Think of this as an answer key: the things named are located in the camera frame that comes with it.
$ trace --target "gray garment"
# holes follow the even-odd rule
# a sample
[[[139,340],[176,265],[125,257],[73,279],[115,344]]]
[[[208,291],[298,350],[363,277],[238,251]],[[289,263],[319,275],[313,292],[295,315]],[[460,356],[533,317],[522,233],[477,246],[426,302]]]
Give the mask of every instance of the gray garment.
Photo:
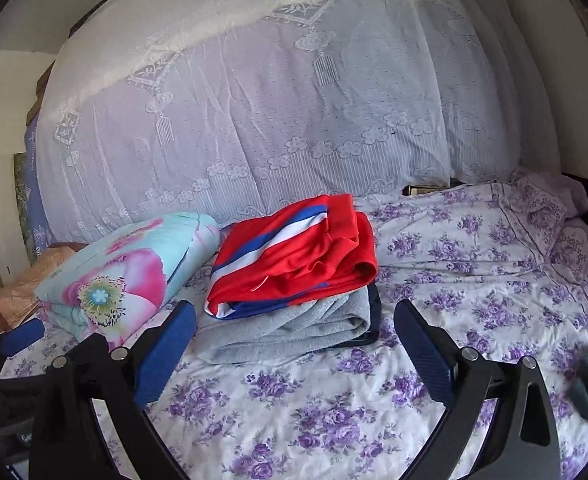
[[[217,319],[200,311],[191,345],[213,364],[300,357],[354,339],[370,327],[366,286],[241,319]]]

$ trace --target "silver bolt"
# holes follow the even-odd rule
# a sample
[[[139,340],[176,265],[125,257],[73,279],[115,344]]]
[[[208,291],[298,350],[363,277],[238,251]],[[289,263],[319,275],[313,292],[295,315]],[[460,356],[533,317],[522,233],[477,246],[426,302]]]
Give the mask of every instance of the silver bolt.
[[[52,366],[55,368],[62,368],[66,364],[68,364],[68,358],[64,355],[59,355],[58,357],[55,357],[52,361]]]
[[[476,361],[478,359],[478,352],[470,346],[463,348],[460,354],[468,361]]]
[[[129,353],[130,351],[125,346],[119,346],[110,352],[110,357],[112,361],[123,361]]]
[[[530,357],[529,355],[526,355],[523,358],[523,364],[529,368],[530,370],[533,370],[534,368],[536,368],[536,359],[533,357]]]

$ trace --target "brown pillow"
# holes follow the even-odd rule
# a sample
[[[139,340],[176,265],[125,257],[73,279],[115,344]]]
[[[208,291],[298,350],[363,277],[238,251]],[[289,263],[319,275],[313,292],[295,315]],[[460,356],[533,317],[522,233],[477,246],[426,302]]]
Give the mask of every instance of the brown pillow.
[[[39,306],[34,290],[65,260],[74,255],[70,247],[48,248],[13,285],[0,290],[0,315],[10,328],[19,326]]]

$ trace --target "embroidered tassel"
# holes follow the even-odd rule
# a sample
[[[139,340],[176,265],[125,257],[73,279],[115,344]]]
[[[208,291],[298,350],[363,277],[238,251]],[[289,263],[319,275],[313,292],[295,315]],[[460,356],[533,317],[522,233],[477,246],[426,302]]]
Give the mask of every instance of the embroidered tassel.
[[[316,79],[318,79],[319,86],[329,85],[338,81],[338,72],[334,58],[327,54],[319,54],[314,60],[314,72],[316,72]]]
[[[172,132],[172,121],[169,117],[161,115],[156,121],[156,133],[161,146],[174,142],[174,133]]]

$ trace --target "pillow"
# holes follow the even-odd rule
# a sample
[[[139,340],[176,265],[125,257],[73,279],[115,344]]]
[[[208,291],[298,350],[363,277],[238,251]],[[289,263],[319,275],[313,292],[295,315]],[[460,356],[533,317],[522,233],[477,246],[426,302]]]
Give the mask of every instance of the pillow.
[[[127,225],[77,252],[36,295],[50,321],[78,339],[101,333],[114,348],[214,255],[219,238],[216,222],[198,213]]]
[[[19,326],[38,306],[34,290],[53,270],[74,256],[69,247],[49,248],[13,285],[0,290],[0,314],[10,328]]]

